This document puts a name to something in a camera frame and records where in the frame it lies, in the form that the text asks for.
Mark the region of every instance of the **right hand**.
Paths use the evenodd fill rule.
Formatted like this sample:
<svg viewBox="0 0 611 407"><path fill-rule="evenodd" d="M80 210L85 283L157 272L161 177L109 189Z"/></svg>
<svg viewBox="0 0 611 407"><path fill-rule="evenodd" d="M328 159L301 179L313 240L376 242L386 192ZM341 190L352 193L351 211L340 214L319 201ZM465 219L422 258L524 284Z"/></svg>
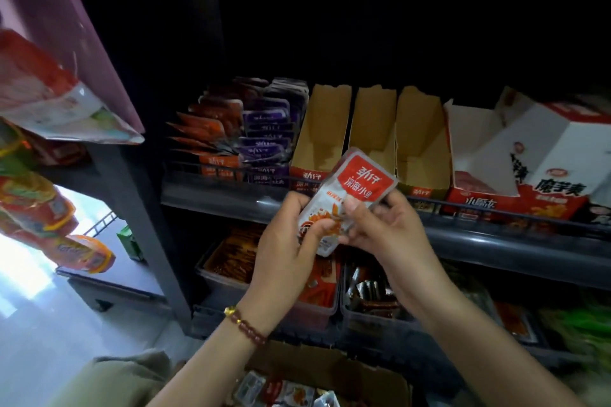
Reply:
<svg viewBox="0 0 611 407"><path fill-rule="evenodd" d="M386 197L390 207L373 212L352 196L344 209L354 221L339 242L374 255L384 268L399 302L424 323L427 310L455 291L426 237L418 213L398 190Z"/></svg>

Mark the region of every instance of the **spicy strip snack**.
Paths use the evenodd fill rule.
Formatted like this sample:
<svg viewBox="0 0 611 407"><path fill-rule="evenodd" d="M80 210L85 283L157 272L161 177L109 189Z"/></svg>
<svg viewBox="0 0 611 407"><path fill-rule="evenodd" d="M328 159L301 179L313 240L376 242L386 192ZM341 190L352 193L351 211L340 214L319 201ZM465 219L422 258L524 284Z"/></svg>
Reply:
<svg viewBox="0 0 611 407"><path fill-rule="evenodd" d="M343 203L352 195L372 209L397 186L397 179L372 161L358 148L349 148L338 163L339 169L321 184L316 195L299 215L298 238L303 239L309 228L320 219L333 219L335 226L323 237L317 254L329 256L337 247L337 238L352 226Z"/></svg>

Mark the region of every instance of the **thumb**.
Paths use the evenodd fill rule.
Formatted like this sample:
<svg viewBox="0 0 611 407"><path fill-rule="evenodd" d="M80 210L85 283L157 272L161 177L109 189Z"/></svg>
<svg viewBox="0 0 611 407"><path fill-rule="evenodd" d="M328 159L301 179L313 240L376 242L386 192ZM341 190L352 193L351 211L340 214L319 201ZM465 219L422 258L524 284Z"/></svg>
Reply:
<svg viewBox="0 0 611 407"><path fill-rule="evenodd" d="M384 238L386 224L368 210L365 203L357 200L352 195L347 195L343 206L348 217L351 218L355 224L371 238L371 240L378 241Z"/></svg>
<svg viewBox="0 0 611 407"><path fill-rule="evenodd" d="M314 261L320 240L326 235L327 231L335 225L333 219L320 219L314 222L305 234L299 249L299 256L303 256L306 261Z"/></svg>

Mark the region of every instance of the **cardboard display box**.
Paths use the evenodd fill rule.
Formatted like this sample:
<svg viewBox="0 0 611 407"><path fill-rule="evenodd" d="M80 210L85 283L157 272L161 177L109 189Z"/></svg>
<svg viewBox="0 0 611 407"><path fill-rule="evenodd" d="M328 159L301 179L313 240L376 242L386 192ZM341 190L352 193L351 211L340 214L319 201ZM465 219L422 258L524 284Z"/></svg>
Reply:
<svg viewBox="0 0 611 407"><path fill-rule="evenodd" d="M390 174L395 173L395 110L397 91L361 87L356 94L349 147L361 149Z"/></svg>
<svg viewBox="0 0 611 407"><path fill-rule="evenodd" d="M510 87L495 110L519 184L516 212L570 219L611 173L611 115L577 101L537 103Z"/></svg>
<svg viewBox="0 0 611 407"><path fill-rule="evenodd" d="M507 152L508 133L493 110L445 105L452 155L452 187L448 201L482 208L513 211L519 200ZM444 213L456 213L446 207ZM461 210L459 216L477 219L480 211ZM485 219L497 220L489 213Z"/></svg>
<svg viewBox="0 0 611 407"><path fill-rule="evenodd" d="M337 164L343 149L351 99L350 86L314 86L291 161L291 176L320 182ZM294 182L292 188L311 193L313 186Z"/></svg>
<svg viewBox="0 0 611 407"><path fill-rule="evenodd" d="M370 407L411 405L411 387L401 375L349 360L337 349L269 341L257 349L246 368L313 388L333 390L340 405L342 400L362 400Z"/></svg>
<svg viewBox="0 0 611 407"><path fill-rule="evenodd" d="M405 195L443 200L450 187L450 149L439 97L414 86L399 96L396 120L397 177ZM432 210L432 203L416 208Z"/></svg>

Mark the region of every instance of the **left hand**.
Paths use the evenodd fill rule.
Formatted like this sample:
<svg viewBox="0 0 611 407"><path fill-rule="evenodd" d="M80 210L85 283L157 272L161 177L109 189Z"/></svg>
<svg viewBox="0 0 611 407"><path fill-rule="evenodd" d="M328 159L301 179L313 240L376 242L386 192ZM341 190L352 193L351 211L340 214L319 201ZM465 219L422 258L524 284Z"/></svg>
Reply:
<svg viewBox="0 0 611 407"><path fill-rule="evenodd" d="M335 224L332 219L317 221L300 246L298 218L309 201L294 191L286 195L261 235L250 286L237 306L242 317L265 336L293 307L312 272L320 240Z"/></svg>

